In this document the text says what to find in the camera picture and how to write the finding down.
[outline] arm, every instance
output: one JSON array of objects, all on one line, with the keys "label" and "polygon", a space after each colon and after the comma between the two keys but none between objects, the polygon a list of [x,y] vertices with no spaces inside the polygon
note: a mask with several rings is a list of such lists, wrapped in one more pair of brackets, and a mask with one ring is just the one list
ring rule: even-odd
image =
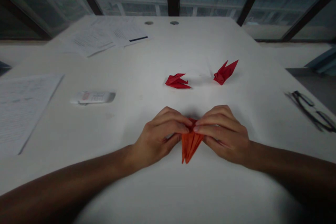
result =
[{"label": "arm", "polygon": [[227,105],[214,107],[196,125],[194,131],[205,135],[218,156],[267,173],[308,198],[336,203],[336,164],[249,140]]},{"label": "arm", "polygon": [[69,217],[106,186],[166,156],[181,133],[189,132],[185,125],[192,123],[176,110],[164,108],[145,125],[135,144],[57,170],[2,195],[0,223],[50,223]]}]

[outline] folded paper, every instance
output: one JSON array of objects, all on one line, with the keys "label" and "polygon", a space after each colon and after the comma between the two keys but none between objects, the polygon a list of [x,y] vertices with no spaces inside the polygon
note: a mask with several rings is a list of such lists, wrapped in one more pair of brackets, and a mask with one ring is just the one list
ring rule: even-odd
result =
[{"label": "folded paper", "polygon": [[182,80],[181,77],[185,75],[184,73],[178,73],[175,75],[169,75],[166,85],[177,88],[177,89],[189,89],[191,87],[185,85],[188,84],[188,81]]},{"label": "folded paper", "polygon": [[182,134],[182,163],[189,163],[190,159],[201,144],[204,135],[194,132],[196,120],[189,118],[192,121],[192,126],[189,128],[189,133]]},{"label": "folded paper", "polygon": [[226,66],[228,61],[224,63],[224,65],[215,73],[214,80],[217,81],[220,85],[223,85],[224,82],[233,74],[238,61],[231,63],[230,65]]}]

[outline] paper document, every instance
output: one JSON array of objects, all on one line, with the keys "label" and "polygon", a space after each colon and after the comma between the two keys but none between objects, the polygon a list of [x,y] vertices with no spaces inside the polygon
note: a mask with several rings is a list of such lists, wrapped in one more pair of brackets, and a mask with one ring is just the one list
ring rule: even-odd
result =
[{"label": "paper document", "polygon": [[0,80],[0,158],[21,152],[62,77]]},{"label": "paper document", "polygon": [[70,52],[77,52],[84,57],[114,46],[110,35],[96,26],[77,31],[62,41]]},{"label": "paper document", "polygon": [[89,57],[110,47],[124,47],[151,38],[134,17],[97,16],[87,27],[61,39],[62,52]]}]

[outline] origami paper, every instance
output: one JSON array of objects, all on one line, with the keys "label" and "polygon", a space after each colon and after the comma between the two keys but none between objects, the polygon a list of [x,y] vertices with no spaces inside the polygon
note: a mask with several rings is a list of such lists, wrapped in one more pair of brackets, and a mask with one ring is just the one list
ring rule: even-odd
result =
[{"label": "origami paper", "polygon": [[215,73],[214,80],[217,81],[220,85],[223,85],[224,82],[233,74],[233,71],[236,68],[238,61],[235,61],[226,67],[226,61],[224,65]]},{"label": "origami paper", "polygon": [[189,89],[191,87],[185,85],[188,84],[188,81],[182,80],[180,77],[185,75],[184,73],[178,73],[173,75],[169,75],[168,80],[166,81],[166,85],[177,88],[177,89]]},{"label": "origami paper", "polygon": [[189,118],[189,120],[192,121],[192,126],[189,127],[189,133],[182,134],[182,163],[185,160],[186,164],[189,163],[204,137],[204,135],[197,134],[193,130],[196,120],[192,118]]}]

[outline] wrist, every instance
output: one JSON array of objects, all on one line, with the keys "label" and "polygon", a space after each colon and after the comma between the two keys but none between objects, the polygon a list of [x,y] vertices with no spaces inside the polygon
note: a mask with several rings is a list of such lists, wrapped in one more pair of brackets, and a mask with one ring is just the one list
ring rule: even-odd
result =
[{"label": "wrist", "polygon": [[252,170],[258,170],[260,162],[262,162],[261,149],[264,145],[250,141],[250,146],[245,155],[243,166]]}]

